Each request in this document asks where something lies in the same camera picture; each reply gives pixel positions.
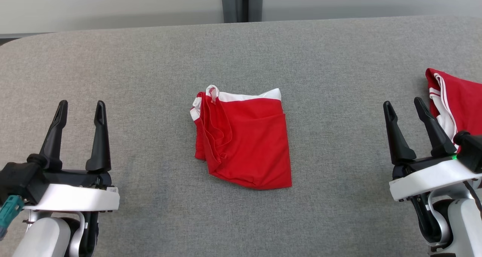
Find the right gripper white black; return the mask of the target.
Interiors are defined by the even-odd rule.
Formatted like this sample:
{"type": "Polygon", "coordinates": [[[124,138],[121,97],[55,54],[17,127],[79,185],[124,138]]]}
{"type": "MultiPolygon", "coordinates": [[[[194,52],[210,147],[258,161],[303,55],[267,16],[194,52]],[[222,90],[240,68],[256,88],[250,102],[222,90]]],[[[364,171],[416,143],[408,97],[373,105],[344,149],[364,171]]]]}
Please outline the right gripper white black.
{"type": "Polygon", "coordinates": [[[466,167],[457,157],[456,148],[420,97],[414,98],[419,119],[424,123],[432,145],[432,157],[416,159],[398,126],[398,116],[390,101],[383,104],[384,120],[393,164],[391,197],[404,200],[423,193],[440,190],[465,181],[479,189],[479,174],[466,167]]]}

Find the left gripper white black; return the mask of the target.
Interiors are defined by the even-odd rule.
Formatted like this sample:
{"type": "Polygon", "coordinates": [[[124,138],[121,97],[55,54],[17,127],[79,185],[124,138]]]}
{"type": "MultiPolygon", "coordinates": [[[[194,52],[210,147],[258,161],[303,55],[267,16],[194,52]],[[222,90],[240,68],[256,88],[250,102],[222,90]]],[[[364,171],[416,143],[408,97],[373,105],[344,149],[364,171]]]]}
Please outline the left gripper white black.
{"type": "MultiPolygon", "coordinates": [[[[45,170],[60,171],[63,128],[67,123],[68,102],[59,102],[39,154],[46,159],[45,170]]],[[[102,212],[119,209],[120,195],[112,185],[110,142],[105,103],[98,101],[94,117],[95,135],[91,157],[84,170],[45,172],[50,182],[36,205],[25,205],[26,210],[53,212],[102,212]]]]}

